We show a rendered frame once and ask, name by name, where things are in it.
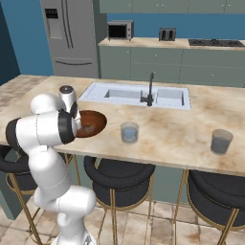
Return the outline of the silver toaster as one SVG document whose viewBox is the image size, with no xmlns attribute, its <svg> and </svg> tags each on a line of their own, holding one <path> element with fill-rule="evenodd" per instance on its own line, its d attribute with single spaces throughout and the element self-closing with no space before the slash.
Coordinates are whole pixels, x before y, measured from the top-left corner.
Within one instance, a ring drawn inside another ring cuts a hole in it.
<svg viewBox="0 0 245 245">
<path fill-rule="evenodd" d="M 160 41 L 174 41 L 176 38 L 175 28 L 161 28 L 159 31 Z"/>
</svg>

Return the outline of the grey-green base cupboards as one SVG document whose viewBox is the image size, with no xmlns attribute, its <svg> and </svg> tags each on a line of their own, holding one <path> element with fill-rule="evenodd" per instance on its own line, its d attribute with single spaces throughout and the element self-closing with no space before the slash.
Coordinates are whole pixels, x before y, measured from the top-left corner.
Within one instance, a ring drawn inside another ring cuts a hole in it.
<svg viewBox="0 0 245 245">
<path fill-rule="evenodd" d="M 245 87 L 245 52 L 100 46 L 102 78 Z"/>
</svg>

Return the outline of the clear glass of water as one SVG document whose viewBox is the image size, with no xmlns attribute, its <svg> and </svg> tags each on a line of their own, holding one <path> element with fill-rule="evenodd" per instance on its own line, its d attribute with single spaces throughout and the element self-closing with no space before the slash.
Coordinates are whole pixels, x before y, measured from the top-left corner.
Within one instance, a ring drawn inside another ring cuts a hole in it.
<svg viewBox="0 0 245 245">
<path fill-rule="evenodd" d="M 215 129 L 212 132 L 211 151 L 218 155 L 223 155 L 228 151 L 228 148 L 234 138 L 234 135 L 225 129 Z"/>
<path fill-rule="evenodd" d="M 139 126 L 135 122 L 123 122 L 121 124 L 122 141 L 126 144 L 135 144 L 139 137 Z"/>
</svg>

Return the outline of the black gas hob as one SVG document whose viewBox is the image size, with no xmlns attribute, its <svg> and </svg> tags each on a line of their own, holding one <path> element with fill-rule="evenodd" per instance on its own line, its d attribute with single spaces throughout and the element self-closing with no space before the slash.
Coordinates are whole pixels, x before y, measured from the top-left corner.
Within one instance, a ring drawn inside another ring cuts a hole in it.
<svg viewBox="0 0 245 245">
<path fill-rule="evenodd" d="M 207 46 L 207 47 L 241 47 L 245 45 L 239 40 L 228 39 L 189 39 L 190 46 Z"/>
</svg>

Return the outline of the brown wooden ice bowl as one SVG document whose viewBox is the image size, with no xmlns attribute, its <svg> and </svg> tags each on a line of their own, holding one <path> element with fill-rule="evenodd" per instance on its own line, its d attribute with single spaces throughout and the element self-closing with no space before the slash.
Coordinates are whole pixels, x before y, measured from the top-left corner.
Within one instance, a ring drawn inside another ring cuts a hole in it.
<svg viewBox="0 0 245 245">
<path fill-rule="evenodd" d="M 96 136 L 106 127 L 106 117 L 98 111 L 80 111 L 81 129 L 77 132 L 78 138 L 89 138 Z"/>
</svg>

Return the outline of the grey-green wall cupboards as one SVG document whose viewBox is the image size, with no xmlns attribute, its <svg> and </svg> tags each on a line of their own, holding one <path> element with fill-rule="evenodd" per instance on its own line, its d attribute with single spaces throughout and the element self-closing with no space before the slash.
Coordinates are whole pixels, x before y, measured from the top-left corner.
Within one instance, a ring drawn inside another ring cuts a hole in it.
<svg viewBox="0 0 245 245">
<path fill-rule="evenodd" d="M 100 0 L 105 13 L 245 13 L 245 0 Z"/>
</svg>

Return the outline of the silver microwave oven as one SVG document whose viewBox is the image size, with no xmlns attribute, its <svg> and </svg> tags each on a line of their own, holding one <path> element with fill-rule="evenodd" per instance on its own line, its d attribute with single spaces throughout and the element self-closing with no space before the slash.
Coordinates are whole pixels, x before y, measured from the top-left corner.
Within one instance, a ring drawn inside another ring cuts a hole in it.
<svg viewBox="0 0 245 245">
<path fill-rule="evenodd" d="M 107 23 L 107 38 L 109 40 L 131 40 L 133 37 L 133 20 L 112 20 Z"/>
</svg>

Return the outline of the stainless steel fridge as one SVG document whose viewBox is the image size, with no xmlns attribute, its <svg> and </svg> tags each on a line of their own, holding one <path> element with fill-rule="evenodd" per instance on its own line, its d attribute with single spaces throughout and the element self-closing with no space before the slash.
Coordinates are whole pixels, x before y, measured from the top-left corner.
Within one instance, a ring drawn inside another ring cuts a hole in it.
<svg viewBox="0 0 245 245">
<path fill-rule="evenodd" d="M 100 0 L 40 0 L 54 75 L 99 78 L 107 15 Z"/>
</svg>

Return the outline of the white double sink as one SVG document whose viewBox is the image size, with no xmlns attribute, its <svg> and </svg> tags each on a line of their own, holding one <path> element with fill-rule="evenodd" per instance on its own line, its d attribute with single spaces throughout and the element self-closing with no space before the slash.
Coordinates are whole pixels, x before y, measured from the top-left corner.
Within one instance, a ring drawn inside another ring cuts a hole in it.
<svg viewBox="0 0 245 245">
<path fill-rule="evenodd" d="M 84 101 L 147 106 L 148 85 L 92 82 L 78 98 Z M 189 89 L 165 86 L 152 87 L 153 107 L 191 110 Z"/>
</svg>

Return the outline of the black stool with gold legs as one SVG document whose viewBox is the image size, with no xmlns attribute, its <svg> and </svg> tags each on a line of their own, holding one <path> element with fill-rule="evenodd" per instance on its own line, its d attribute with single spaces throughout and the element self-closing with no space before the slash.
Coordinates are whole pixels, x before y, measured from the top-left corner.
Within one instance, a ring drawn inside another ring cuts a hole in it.
<svg viewBox="0 0 245 245">
<path fill-rule="evenodd" d="M 101 158 L 84 157 L 84 169 L 104 212 L 111 211 L 113 245 L 118 245 L 117 211 L 129 211 L 147 197 L 152 202 L 155 165 Z"/>
<path fill-rule="evenodd" d="M 190 207 L 196 215 L 222 232 L 217 245 L 226 245 L 229 231 L 245 230 L 245 177 L 184 169 L 179 198 L 183 187 L 187 189 Z"/>
<path fill-rule="evenodd" d="M 11 151 L 8 145 L 0 145 L 0 170 L 6 173 L 6 183 L 15 192 L 18 200 L 23 208 L 24 213 L 29 222 L 29 234 L 36 245 L 51 245 L 50 243 L 43 243 L 39 237 L 34 219 L 40 209 L 37 209 L 34 215 L 30 211 L 24 201 L 24 195 L 34 194 L 37 183 L 33 179 L 29 166 L 28 156 L 26 154 L 20 155 L 14 162 L 6 159 L 7 154 Z"/>
</svg>

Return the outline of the black sink tap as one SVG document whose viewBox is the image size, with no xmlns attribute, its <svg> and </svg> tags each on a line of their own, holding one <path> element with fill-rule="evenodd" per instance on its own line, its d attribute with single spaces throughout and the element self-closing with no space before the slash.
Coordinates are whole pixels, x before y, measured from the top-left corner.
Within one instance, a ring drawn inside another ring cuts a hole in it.
<svg viewBox="0 0 245 245">
<path fill-rule="evenodd" d="M 150 107 L 153 103 L 153 96 L 152 96 L 152 83 L 154 79 L 154 74 L 150 74 L 150 79 L 149 79 L 149 90 L 148 90 L 148 95 L 146 97 L 141 96 L 140 97 L 140 102 L 145 102 L 148 107 Z"/>
</svg>

